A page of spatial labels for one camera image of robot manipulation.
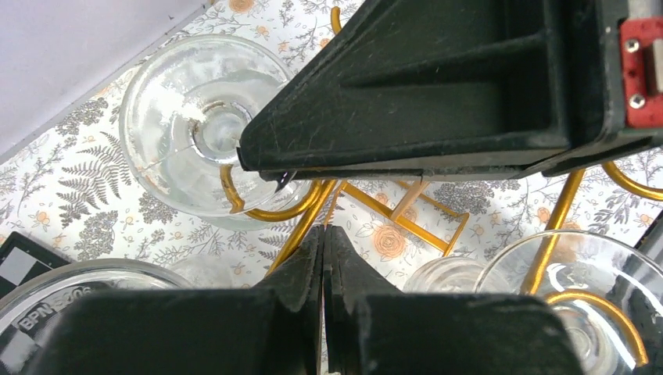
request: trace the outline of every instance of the floral tablecloth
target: floral tablecloth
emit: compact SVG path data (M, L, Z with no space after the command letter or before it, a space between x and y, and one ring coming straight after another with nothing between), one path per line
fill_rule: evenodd
M340 6L346 20L359 4L360 0L220 0L167 43L195 34L233 34L262 44L298 71L333 38L331 7ZM209 253L228 266L235 286L255 284L296 219L266 230L232 232L171 209L145 192L124 162L117 129L120 102L136 69L0 166L0 242L17 230L74 261L130 258L162 266L190 254ZM641 183L663 185L663 152L658 148L618 165ZM427 194L459 213L471 214L453 255L490 260L505 245L545 227L563 183L563 177L540 175L435 183ZM404 194L392 182L354 184L392 207ZM587 170L564 226L634 245L660 211L660 203L631 195L594 167ZM421 200L407 216L446 240L458 226ZM440 256L350 197L338 200L332 222L345 228L361 256L399 287L419 266Z

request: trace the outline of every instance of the gold metal ring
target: gold metal ring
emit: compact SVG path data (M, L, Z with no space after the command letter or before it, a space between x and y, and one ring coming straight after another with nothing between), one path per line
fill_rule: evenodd
M331 31L334 31L334 35L338 35L341 29L341 9L335 6L331 8Z
M239 196L235 185L232 182L231 165L224 165L220 168L221 187L224 189L226 198L232 204L231 213L240 213L244 209L244 200ZM319 198L322 191L322 183L320 181L313 181L310 185L309 191L306 193L301 202L298 202L293 207L283 211L271 212L262 209L251 209L244 212L248 217L267 221L268 223L277 223L279 221L290 220L298 216L307 209L309 209Z
M324 207L324 203L334 190L334 186L336 186L336 180L326 180L322 183L320 198L315 200L313 205L302 215L302 218L299 219L299 222L295 226L295 229L292 230L292 233L281 248L281 251L276 255L276 259L271 263L265 277L274 272L274 270L276 270L283 262L288 260L288 258L295 253L299 245L302 244L304 236L306 236L306 233L315 222L317 214L320 213L322 207Z
M621 188L629 193L654 201L663 201L663 189L642 185L628 178L615 162L605 162L601 165L605 173Z
M329 210L327 211L327 215L324 217L324 221L322 222L322 225L324 225L325 228L327 225L329 225L329 222L332 221L332 216L334 215L334 210L336 209L336 202L339 200L339 196L347 184L348 180L342 180L339 184L339 187L337 187L336 191L334 191L334 195L331 197L331 203L329 204Z
M558 302L580 300L589 303L590 305L600 309L607 316L613 319L621 328L622 333L626 336L626 340L629 343L631 350L633 350L636 355L636 365L638 367L644 366L649 363L649 358L647 358L647 351L644 348L644 343L636 326L633 325L633 322L619 309L619 307L613 305L611 302L607 301L605 298L590 293L588 291L581 290L567 290L550 293L545 297L545 301L548 305L554 305Z

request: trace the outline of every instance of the screw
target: screw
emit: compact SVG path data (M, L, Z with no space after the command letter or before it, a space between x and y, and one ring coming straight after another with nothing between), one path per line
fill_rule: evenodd
M629 105L633 109L641 109L644 107L645 102L646 100L642 94L634 94L631 99L629 99Z
M637 52L640 49L640 42L637 39L629 39L624 44L624 48L628 53Z

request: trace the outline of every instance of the orange rose print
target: orange rose print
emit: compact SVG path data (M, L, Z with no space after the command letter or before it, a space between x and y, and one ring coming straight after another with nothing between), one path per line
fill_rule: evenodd
M387 194L385 193L377 193L375 195L375 200L382 203L383 205L387 205L387 203L389 203L389 197L387 197Z
M490 226L495 227L496 225L500 225L500 213L499 211L495 211L490 215Z
M228 7L235 13L247 13L253 7L253 0L228 0Z
M417 210L415 210L412 207L408 207L403 213L400 214L402 217L405 219L408 219L412 223L417 222ZM398 226L398 230L400 230L400 233L403 234L403 236L407 236L407 233L409 232L407 229L402 228L401 226Z
M265 39L269 37L269 30L265 26L256 27L256 37L259 37L261 35L265 37Z
M536 212L536 216L541 220L541 224L548 223L550 220L550 210L545 207L539 207L539 211Z
M654 222L654 218L643 213L640 215L639 219L635 219L634 221L636 223L640 223L638 227L649 227Z
M582 228L573 221L567 221L562 224L561 229L566 230L581 230ZM585 238L579 234L571 234L564 236L555 246L555 251L550 261L555 263L572 263L576 259L576 252L579 250L579 244Z
M483 230L483 227L478 225L478 224L475 224L472 227L472 229L475 230L475 233L476 233L477 236L482 236L485 233L485 231Z
M62 245L62 241L66 236L64 234L60 234L58 236L55 236L53 238L53 248L60 249Z
M98 98L100 96L105 95L106 92L108 92L109 89L110 89L110 86L104 87L100 92L97 93L97 95L95 95L95 98Z
M282 41L281 43L279 43L278 44L278 53L287 52L289 43L290 43L289 41Z
M561 229L582 230L582 228L577 223L572 221L567 221L566 223L562 224Z
M405 250L405 237L393 225L383 225L373 234L373 245L381 255L398 258Z
M40 224L44 224L44 225L48 225L49 223L51 223L51 220L48 218L48 214L47 214L46 212L44 212L44 211L39 211L39 212L37 213L37 218L36 218L36 220L37 220Z

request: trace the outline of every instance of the red metal bracket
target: red metal bracket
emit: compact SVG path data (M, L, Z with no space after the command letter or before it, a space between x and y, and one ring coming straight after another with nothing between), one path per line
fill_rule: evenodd
M659 38L663 38L663 17L626 20L620 26L628 127L663 127L663 94L647 91L645 67L645 51Z

